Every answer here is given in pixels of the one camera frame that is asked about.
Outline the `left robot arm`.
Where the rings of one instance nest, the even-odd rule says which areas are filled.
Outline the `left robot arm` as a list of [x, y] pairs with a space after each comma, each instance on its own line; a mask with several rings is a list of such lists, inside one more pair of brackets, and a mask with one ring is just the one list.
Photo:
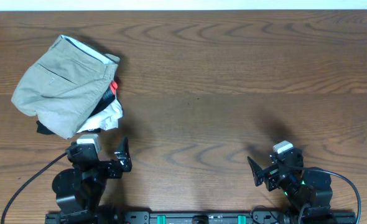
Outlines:
[[100, 207], [107, 180], [131, 172], [129, 141], [125, 137], [115, 150], [115, 159], [101, 161], [97, 134], [84, 134], [66, 149], [71, 169], [57, 174], [52, 182], [57, 213], [45, 216], [45, 223], [124, 223], [124, 215], [113, 207]]

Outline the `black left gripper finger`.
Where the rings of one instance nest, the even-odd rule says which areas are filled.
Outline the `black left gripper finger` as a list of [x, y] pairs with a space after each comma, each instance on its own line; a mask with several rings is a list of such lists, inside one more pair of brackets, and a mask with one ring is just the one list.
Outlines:
[[120, 168], [123, 172], [131, 172], [132, 162], [130, 158], [119, 159]]
[[114, 155], [118, 159], [128, 159], [129, 158], [129, 144], [128, 144], [127, 137], [124, 137], [122, 141], [119, 143], [119, 146], [114, 151]]

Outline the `khaki grey shorts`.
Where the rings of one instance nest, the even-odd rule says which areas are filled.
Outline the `khaki grey shorts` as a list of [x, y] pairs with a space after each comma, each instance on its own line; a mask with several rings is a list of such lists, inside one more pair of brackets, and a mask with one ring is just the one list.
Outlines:
[[25, 72], [11, 101], [56, 135], [72, 138], [114, 81], [119, 61], [60, 35]]

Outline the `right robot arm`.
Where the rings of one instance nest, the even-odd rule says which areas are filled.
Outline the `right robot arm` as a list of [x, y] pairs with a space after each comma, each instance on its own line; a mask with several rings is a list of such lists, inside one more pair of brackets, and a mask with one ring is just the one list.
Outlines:
[[302, 150], [294, 146], [274, 146], [270, 158], [272, 165], [265, 169], [248, 158], [255, 186], [264, 184], [269, 192], [283, 191], [291, 205], [288, 216], [294, 223], [329, 222], [333, 218], [330, 174], [304, 167]]

